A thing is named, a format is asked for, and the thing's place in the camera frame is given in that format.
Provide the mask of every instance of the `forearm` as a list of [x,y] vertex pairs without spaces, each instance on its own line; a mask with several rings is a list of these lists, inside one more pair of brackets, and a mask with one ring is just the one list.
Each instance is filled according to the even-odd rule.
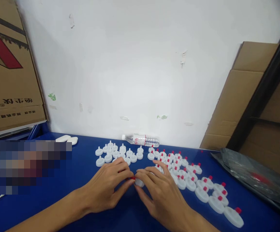
[[83,217],[81,203],[76,190],[8,230],[8,232],[54,232]]

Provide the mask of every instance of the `red cap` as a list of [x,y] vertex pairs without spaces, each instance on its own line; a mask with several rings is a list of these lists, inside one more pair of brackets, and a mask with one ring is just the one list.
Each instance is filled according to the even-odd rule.
[[241,210],[239,207],[236,207],[234,210],[235,210],[238,214],[242,213],[242,210]]

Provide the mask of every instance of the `plastic bottle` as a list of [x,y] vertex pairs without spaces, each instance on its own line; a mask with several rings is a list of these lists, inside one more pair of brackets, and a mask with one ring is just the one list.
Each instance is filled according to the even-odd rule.
[[122,140],[126,140],[130,144],[148,146],[148,147],[159,147],[159,138],[152,137],[148,135],[140,135],[140,134],[129,134],[122,135]]

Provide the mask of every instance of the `blue table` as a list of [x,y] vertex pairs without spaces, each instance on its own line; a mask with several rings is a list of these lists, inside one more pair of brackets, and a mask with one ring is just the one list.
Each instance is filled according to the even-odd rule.
[[[47,133],[36,140],[55,140],[62,136],[60,133]],[[72,148],[72,160],[67,160],[70,167],[61,173],[55,170],[54,177],[42,178],[41,186],[31,187],[29,195],[7,195],[0,199],[0,231],[5,231],[12,226],[24,221],[39,211],[55,203],[69,192],[86,184],[98,171],[96,167],[95,150],[98,146],[103,147],[109,139],[77,136],[78,143]],[[112,140],[118,147],[121,140]],[[124,142],[127,149],[136,152],[138,146]],[[182,152],[188,157],[188,161],[201,163],[202,175],[213,176],[213,182],[225,182],[228,191],[229,206],[242,209],[241,217],[244,226],[241,229],[234,227],[223,214],[212,210],[209,204],[198,200],[194,192],[182,190],[182,194],[195,211],[205,217],[211,224],[221,231],[280,231],[280,213],[270,205],[260,200],[257,196],[244,188],[238,181],[229,175],[210,155],[209,151],[199,149],[181,148],[161,145],[159,150],[170,153],[174,150]],[[139,168],[153,166],[147,159],[148,147],[144,147],[144,158],[130,165],[134,173]],[[66,226],[62,231],[167,231],[159,222],[153,219],[144,204],[141,202],[133,186],[122,197],[115,209],[98,214],[90,214],[84,218]]]

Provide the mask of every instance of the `cardboard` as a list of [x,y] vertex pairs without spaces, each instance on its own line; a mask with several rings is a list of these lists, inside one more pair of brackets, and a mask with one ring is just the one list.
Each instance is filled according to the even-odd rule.
[[243,42],[200,148],[226,147],[278,45]]
[[[45,120],[26,33],[14,0],[0,1],[0,131]],[[30,116],[1,118],[34,110]]]

